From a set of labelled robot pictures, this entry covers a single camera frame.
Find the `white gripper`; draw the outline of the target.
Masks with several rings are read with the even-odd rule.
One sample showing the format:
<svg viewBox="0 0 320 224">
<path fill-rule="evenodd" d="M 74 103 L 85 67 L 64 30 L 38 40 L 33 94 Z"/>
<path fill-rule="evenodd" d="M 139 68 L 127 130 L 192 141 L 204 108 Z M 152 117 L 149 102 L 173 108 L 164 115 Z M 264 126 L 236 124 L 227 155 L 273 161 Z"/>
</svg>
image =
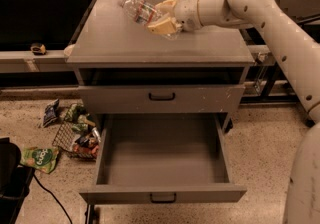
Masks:
<svg viewBox="0 0 320 224">
<path fill-rule="evenodd" d="M 170 35 L 181 31 L 195 31 L 202 28 L 198 13 L 199 0 L 165 0 L 155 5 L 162 14 L 172 17 L 163 17 L 147 25 L 150 33 L 156 35 Z"/>
</svg>

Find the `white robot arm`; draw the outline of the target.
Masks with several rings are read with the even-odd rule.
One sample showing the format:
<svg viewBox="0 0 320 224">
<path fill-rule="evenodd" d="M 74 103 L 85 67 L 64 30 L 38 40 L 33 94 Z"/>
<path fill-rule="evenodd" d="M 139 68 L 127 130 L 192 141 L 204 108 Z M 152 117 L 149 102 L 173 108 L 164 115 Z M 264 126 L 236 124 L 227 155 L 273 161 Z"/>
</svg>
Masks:
<svg viewBox="0 0 320 224">
<path fill-rule="evenodd" d="M 258 31 L 314 121 L 294 158 L 283 224 L 320 224 L 320 45 L 275 0 L 165 0 L 156 9 L 164 16 L 147 26 L 153 34 L 210 25 Z"/>
</svg>

